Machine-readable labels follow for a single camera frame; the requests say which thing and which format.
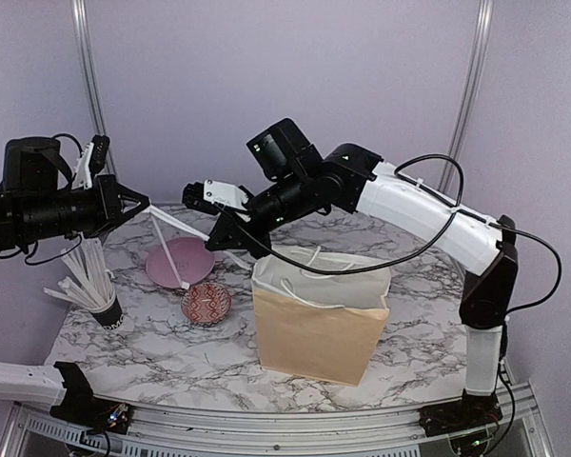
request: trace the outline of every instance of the pink plate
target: pink plate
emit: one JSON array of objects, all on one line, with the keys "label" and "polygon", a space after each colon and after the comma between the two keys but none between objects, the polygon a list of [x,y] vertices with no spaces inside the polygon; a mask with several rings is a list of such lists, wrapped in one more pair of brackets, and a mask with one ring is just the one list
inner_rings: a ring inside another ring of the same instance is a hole
[{"label": "pink plate", "polygon": [[[175,238],[167,241],[175,267],[182,281],[198,283],[213,270],[216,259],[199,238]],[[150,253],[146,273],[152,282],[164,288],[180,288],[162,246]]]},{"label": "pink plate", "polygon": [[191,324],[212,326],[226,317],[230,302],[230,294],[225,287],[215,283],[198,284],[185,295],[182,312]]}]

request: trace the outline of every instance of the beige bag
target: beige bag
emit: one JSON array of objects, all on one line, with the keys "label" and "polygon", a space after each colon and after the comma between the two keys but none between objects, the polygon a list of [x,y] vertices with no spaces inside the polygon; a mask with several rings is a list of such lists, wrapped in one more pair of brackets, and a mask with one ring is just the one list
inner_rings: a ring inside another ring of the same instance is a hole
[{"label": "beige bag", "polygon": [[[360,255],[275,248],[320,269],[349,269],[381,261]],[[268,256],[252,274],[260,362],[322,381],[357,386],[381,337],[389,309],[388,268],[319,276]]]}]

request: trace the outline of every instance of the bundle of straws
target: bundle of straws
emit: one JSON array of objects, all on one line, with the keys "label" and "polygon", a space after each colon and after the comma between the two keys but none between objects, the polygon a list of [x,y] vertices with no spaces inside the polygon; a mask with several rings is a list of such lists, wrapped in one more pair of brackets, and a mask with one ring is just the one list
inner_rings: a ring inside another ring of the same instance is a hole
[{"label": "bundle of straws", "polygon": [[85,239],[79,248],[63,252],[62,261],[80,285],[68,276],[57,283],[62,292],[45,288],[45,293],[88,310],[104,328],[118,328],[123,311],[106,267],[102,243],[97,238]]}]

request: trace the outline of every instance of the vertical metal post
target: vertical metal post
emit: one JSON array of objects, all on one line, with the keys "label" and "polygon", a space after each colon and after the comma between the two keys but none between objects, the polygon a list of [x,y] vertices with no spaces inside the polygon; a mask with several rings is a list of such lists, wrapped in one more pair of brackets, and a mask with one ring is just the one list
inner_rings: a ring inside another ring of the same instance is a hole
[{"label": "vertical metal post", "polygon": [[[463,99],[459,109],[457,124],[450,140],[448,155],[459,160],[463,148],[463,140],[467,130],[467,124],[471,116],[474,101],[478,95],[478,88],[482,77],[482,68],[486,56],[488,45],[488,33],[490,31],[491,19],[493,17],[493,0],[481,0],[478,9],[478,20],[476,22],[476,33],[472,45],[472,55],[469,61]],[[452,165],[446,164],[443,169],[438,190],[447,193],[453,180],[454,169]]]},{"label": "vertical metal post", "polygon": [[[72,0],[72,14],[76,43],[78,45],[81,69],[87,89],[93,126],[95,127],[95,131],[100,135],[107,135],[106,121],[104,120],[104,113],[102,112],[102,104],[97,87],[97,76],[95,74],[93,55],[91,53],[91,40],[87,23],[87,6],[85,0]],[[111,149],[108,151],[106,169],[108,173],[116,174]]]}]

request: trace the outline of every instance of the white marble surface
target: white marble surface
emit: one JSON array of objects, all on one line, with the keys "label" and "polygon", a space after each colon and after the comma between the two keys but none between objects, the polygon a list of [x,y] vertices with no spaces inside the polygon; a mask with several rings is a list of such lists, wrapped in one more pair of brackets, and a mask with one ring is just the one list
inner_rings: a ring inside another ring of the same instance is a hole
[{"label": "white marble surface", "polygon": [[[206,233],[212,218],[166,207]],[[167,239],[180,236],[164,227]],[[273,233],[275,244],[392,259],[420,242],[362,215],[335,211]],[[188,324],[182,292],[155,286],[145,273],[158,246],[146,215],[113,232],[106,243],[127,314],[116,331],[73,309],[47,363],[76,362],[96,393],[160,405],[248,411],[334,411],[393,407],[458,396],[465,372],[465,335],[458,315],[461,281],[438,251],[392,269],[388,324],[358,387],[344,387],[261,368],[256,348],[250,273],[221,259],[207,278],[228,286],[233,306],[214,328]]]}]

